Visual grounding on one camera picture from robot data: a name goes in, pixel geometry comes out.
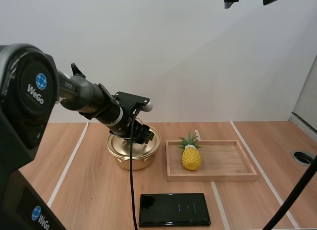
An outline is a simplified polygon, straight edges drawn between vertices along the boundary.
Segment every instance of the phone screen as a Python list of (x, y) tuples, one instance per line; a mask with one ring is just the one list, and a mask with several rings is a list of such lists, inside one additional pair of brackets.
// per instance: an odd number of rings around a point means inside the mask
[(205, 196), (141, 194), (139, 226), (209, 226)]

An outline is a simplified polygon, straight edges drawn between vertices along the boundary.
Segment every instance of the gold pot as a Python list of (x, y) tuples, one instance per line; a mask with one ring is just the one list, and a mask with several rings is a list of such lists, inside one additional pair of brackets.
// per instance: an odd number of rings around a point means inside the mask
[[(150, 131), (154, 133), (152, 141), (149, 141), (148, 144), (138, 144), (133, 143), (132, 150), (132, 170), (140, 170), (149, 166), (153, 159), (155, 151), (160, 145), (160, 135), (152, 127)], [(130, 141), (126, 141), (122, 138), (119, 138), (115, 135), (110, 135), (107, 141), (107, 146), (111, 154), (114, 155), (115, 161), (117, 164), (126, 169), (130, 169)]]

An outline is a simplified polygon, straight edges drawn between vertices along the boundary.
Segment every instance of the gray panel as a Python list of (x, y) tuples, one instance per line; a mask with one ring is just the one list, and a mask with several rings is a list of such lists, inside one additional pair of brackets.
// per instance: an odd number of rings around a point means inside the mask
[(317, 57), (307, 77), (294, 112), (317, 129)]
[(317, 143), (317, 135), (314, 131), (312, 131), (294, 115), (291, 115), (290, 120), (295, 123), (304, 133), (306, 133), (314, 142)]

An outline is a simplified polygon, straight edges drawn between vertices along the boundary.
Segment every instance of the white stripe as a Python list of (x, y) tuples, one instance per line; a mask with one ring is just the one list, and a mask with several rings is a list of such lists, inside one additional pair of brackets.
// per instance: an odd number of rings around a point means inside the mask
[(212, 186), (212, 190), (213, 190), (214, 196), (215, 196), (217, 204), (218, 204), (218, 208), (219, 208), (220, 215), (221, 215), (221, 218), (222, 218), (224, 230), (230, 230), (230, 226), (229, 226), (229, 223), (228, 223), (226, 212), (224, 211), (224, 208), (223, 208), (223, 205), (222, 205), (222, 202), (221, 202), (221, 199), (220, 199), (220, 195), (218, 193), (218, 189), (217, 189), (216, 183), (215, 182), (211, 182), (211, 186)]
[(85, 126), (85, 128), (84, 128), (84, 130), (83, 130), (83, 132), (82, 132), (82, 134), (81, 134), (81, 136), (80, 136), (80, 138), (79, 138), (79, 140), (77, 142), (77, 145), (75, 146), (74, 151), (71, 154), (71, 156), (70, 156), (70, 158), (69, 158), (69, 160), (68, 160), (68, 162), (67, 162), (67, 164), (66, 164), (66, 166), (65, 166), (65, 168), (63, 170), (63, 173), (61, 174), (61, 176), (60, 176), (60, 178), (59, 178), (59, 180), (58, 180), (58, 182), (57, 182), (57, 184), (55, 186), (55, 189), (54, 189), (54, 191), (53, 191), (53, 193), (52, 193), (52, 195), (51, 195), (51, 197), (50, 197), (50, 199), (48, 201), (48, 207), (49, 208), (51, 207), (51, 205), (52, 205), (52, 203), (53, 203), (53, 201), (54, 201), (54, 199), (55, 199), (55, 197), (57, 195), (57, 192), (58, 192), (61, 184), (63, 183), (63, 180), (64, 180), (64, 178), (66, 176), (66, 173), (67, 173), (67, 171), (68, 171), (68, 169), (70, 167), (70, 164), (71, 164), (71, 162), (73, 161), (73, 159), (74, 159), (74, 157), (76, 155), (76, 152), (77, 152), (77, 150), (78, 150), (78, 148), (79, 148), (79, 146), (81, 144), (81, 141), (83, 140), (83, 138), (84, 138), (84, 136), (86, 134), (87, 127), (88, 127), (88, 123), (86, 123), (86, 126)]
[(195, 133), (196, 133), (196, 136), (197, 136), (197, 140), (201, 141), (201, 138), (200, 138), (198, 130), (195, 130)]
[[(274, 196), (276, 197), (278, 203), (280, 205), (282, 205), (284, 202), (281, 199), (281, 197), (279, 196), (279, 194), (277, 193), (276, 189), (274, 188), (274, 186), (272, 185), (271, 181), (268, 179), (267, 175), (265, 174), (265, 172), (263, 171), (262, 167), (260, 166), (259, 162), (257, 161), (256, 157), (253, 155), (251, 149), (249, 148), (249, 146), (247, 145), (246, 141), (243, 139), (243, 137), (241, 136), (239, 130), (237, 129), (237, 127), (234, 125), (233, 121), (230, 121), (233, 129), (236, 131), (237, 135), (239, 136), (241, 142), (243, 143), (243, 145), (245, 146), (245, 148), (247, 149), (248, 153), (250, 154), (252, 160), (254, 161), (254, 163), (256, 164), (256, 166), (258, 167), (260, 173), (262, 174), (263, 178), (265, 179), (267, 185), (269, 186), (269, 188), (271, 189), (272, 193), (274, 194)], [(294, 228), (299, 229), (300, 227), (298, 226), (297, 222), (295, 221), (295, 219), (293, 218), (293, 216), (291, 215), (291, 213), (289, 211), (287, 211), (286, 216), (289, 218), (289, 220), (291, 221), (292, 225), (294, 226)]]

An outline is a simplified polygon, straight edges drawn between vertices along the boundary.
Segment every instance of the black cable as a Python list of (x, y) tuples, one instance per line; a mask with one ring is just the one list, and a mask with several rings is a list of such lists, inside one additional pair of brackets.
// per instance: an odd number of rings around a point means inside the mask
[(133, 223), (134, 223), (134, 229), (138, 230), (137, 220), (135, 218), (135, 204), (134, 204), (134, 188), (133, 188), (133, 175), (132, 175), (132, 151), (133, 151), (133, 125), (134, 120), (138, 113), (140, 112), (140, 109), (136, 110), (131, 123), (131, 134), (130, 134), (130, 186), (131, 186), (131, 198), (132, 198), (132, 215), (133, 215)]
[(279, 208), (273, 218), (267, 223), (267, 225), (263, 228), (263, 230), (271, 230), (286, 214), (289, 208), (293, 205), (298, 196), (302, 193), (305, 186), (312, 179), (314, 174), (317, 171), (317, 157), (314, 158), (311, 165), (303, 174), (302, 178), (296, 184), (290, 195), (285, 200), (284, 204)]

